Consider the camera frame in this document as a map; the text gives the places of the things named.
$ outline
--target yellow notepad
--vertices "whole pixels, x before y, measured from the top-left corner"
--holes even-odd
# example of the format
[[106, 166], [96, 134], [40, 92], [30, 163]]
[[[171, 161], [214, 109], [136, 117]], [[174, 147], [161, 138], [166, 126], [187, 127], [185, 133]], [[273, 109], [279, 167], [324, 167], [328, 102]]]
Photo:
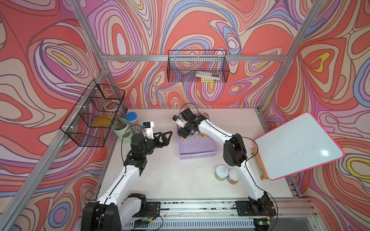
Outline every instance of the yellow notepad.
[[110, 126], [112, 119], [114, 116], [103, 116], [103, 117], [96, 117], [94, 121], [91, 123], [92, 127], [106, 127]]

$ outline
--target pink whiteboard frame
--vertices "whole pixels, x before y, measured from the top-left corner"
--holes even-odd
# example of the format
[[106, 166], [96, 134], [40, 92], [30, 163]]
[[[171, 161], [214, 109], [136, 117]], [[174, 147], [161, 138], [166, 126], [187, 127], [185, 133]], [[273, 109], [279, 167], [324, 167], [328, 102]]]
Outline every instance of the pink whiteboard frame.
[[[325, 163], [322, 163], [322, 164], [319, 164], [319, 165], [316, 165], [316, 166], [313, 166], [313, 167], [311, 167], [311, 168], [307, 168], [307, 169], [303, 169], [303, 170], [301, 170], [301, 171], [297, 171], [297, 172], [295, 172], [295, 173], [292, 173], [292, 174], [289, 174], [289, 175], [285, 175], [285, 176], [282, 176], [282, 177], [279, 177], [279, 178], [275, 178], [275, 179], [271, 179], [270, 177], [269, 177], [269, 175], [268, 175], [268, 173], [267, 173], [267, 171], [266, 171], [266, 174], [267, 174], [267, 176], [269, 177], [269, 179], [270, 180], [278, 180], [278, 179], [281, 179], [281, 178], [284, 178], [284, 177], [287, 177], [287, 176], [291, 176], [291, 175], [293, 175], [293, 174], [296, 174], [296, 173], [300, 173], [300, 172], [303, 172], [303, 171], [306, 171], [306, 170], [309, 170], [309, 169], [313, 169], [313, 168], [316, 168], [316, 167], [319, 167], [319, 166], [321, 166], [321, 165], [324, 165], [324, 164], [328, 164], [328, 163], [331, 163], [331, 162], [334, 162], [334, 161], [337, 161], [337, 160], [340, 160], [340, 159], [343, 159], [344, 157], [345, 157], [345, 155], [346, 155], [346, 153], [344, 152], [344, 150], [338, 145], [338, 143], [337, 142], [335, 142], [335, 140], [333, 139], [333, 137], [325, 130], [325, 128], [320, 124], [320, 122], [313, 116], [313, 114], [312, 113], [310, 113], [310, 112], [305, 112], [305, 113], [302, 113], [301, 115], [303, 115], [303, 114], [310, 114], [311, 116], [312, 116], [312, 118], [314, 118], [315, 120], [316, 120], [316, 122], [320, 125], [320, 127], [326, 132], [326, 134], [332, 139], [332, 141], [338, 146], [338, 148], [343, 152], [343, 155], [341, 156], [341, 157], [339, 157], [339, 158], [337, 158], [337, 159], [335, 159], [335, 160], [331, 160], [331, 161], [328, 161], [328, 162], [325, 162]], [[263, 167], [264, 167], [264, 169], [266, 169], [266, 167], [265, 167], [265, 165], [264, 165], [264, 163], [263, 163], [263, 161], [262, 161], [262, 158], [261, 158], [261, 156], [260, 156], [260, 154], [258, 153], [258, 156], [260, 157], [260, 160], [261, 160], [261, 162], [262, 162], [262, 165], [263, 165]]]

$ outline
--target black wire basket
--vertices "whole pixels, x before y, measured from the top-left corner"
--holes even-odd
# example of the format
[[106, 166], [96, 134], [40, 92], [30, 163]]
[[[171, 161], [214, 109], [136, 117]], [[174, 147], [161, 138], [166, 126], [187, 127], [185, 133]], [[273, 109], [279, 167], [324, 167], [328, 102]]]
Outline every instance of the black wire basket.
[[169, 82], [226, 82], [230, 73], [226, 50], [169, 50]]
[[96, 84], [68, 128], [61, 129], [78, 146], [104, 147], [124, 97], [124, 90]]

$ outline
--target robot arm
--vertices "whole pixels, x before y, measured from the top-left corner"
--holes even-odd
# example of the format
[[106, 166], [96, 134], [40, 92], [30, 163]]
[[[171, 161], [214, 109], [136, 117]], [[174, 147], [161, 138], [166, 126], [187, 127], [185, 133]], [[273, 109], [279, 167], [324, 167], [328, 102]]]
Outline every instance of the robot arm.
[[261, 186], [246, 161], [248, 158], [241, 135], [238, 133], [234, 135], [222, 130], [202, 115], [195, 116], [189, 108], [182, 111], [181, 115], [185, 121], [176, 115], [172, 118], [181, 127], [178, 134], [186, 138], [192, 130], [198, 130], [221, 144], [223, 146], [223, 159], [228, 165], [235, 168], [247, 187], [254, 213], [257, 214], [264, 210], [270, 202], [270, 198], [260, 189]]
[[122, 228], [121, 224], [125, 224], [134, 215], [145, 214], [145, 195], [131, 193], [126, 201], [124, 198], [144, 170], [146, 156], [152, 154], [155, 148], [169, 144], [172, 132], [153, 134], [153, 127], [153, 122], [145, 122], [143, 128], [147, 136], [141, 133], [132, 136], [131, 150], [118, 178], [97, 202], [89, 202], [84, 207], [81, 231], [118, 231]]

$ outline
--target psychedelic wallpaper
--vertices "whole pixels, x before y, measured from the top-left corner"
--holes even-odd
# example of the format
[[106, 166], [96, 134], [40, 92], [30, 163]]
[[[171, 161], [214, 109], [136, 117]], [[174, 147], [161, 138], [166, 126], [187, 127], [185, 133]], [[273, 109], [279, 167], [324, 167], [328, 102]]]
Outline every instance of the psychedelic wallpaper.
[[[65, 0], [0, 0], [0, 213], [100, 67]], [[68, 140], [13, 230], [71, 230], [111, 149]]]
[[[225, 49], [233, 55], [283, 55], [311, 1], [90, 0], [85, 13], [103, 54], [167, 54]], [[253, 107], [279, 62], [230, 62], [227, 83], [168, 83], [167, 62], [112, 62], [108, 67], [132, 108]]]
[[370, 230], [370, 3], [328, 1], [263, 114], [270, 129], [311, 112], [344, 159], [294, 176], [328, 230]]

